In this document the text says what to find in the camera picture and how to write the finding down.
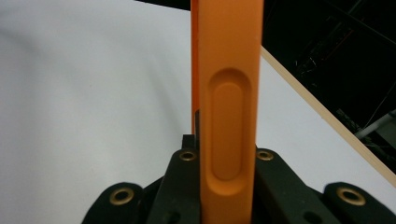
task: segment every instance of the brass insert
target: brass insert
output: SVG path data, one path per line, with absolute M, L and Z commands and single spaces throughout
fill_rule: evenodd
M 256 157 L 262 161 L 270 161 L 274 158 L 274 155 L 268 151 L 258 151 Z
M 364 199 L 363 195 L 361 195 L 354 189 L 338 188 L 337 195 L 346 203 L 357 206 L 362 206 L 366 204 L 366 200 Z
M 134 191 L 130 188 L 116 189 L 110 195 L 110 202 L 114 205 L 123 205 L 131 201 L 133 197 Z
M 184 151 L 180 153 L 179 157 L 183 161 L 193 161 L 197 158 L 197 155 L 191 151 Z

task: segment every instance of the white tabletop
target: white tabletop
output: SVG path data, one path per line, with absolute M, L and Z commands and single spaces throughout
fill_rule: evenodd
M 262 59 L 257 145 L 310 187 L 396 190 Z M 79 223 L 164 174 L 190 132 L 190 12 L 131 0 L 0 3 L 0 222 Z

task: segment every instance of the orange plastic object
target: orange plastic object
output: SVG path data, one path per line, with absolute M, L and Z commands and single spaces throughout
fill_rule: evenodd
M 199 0 L 204 224 L 250 223 L 262 0 Z
M 195 112 L 199 109 L 198 0 L 191 0 L 191 132 L 195 133 Z

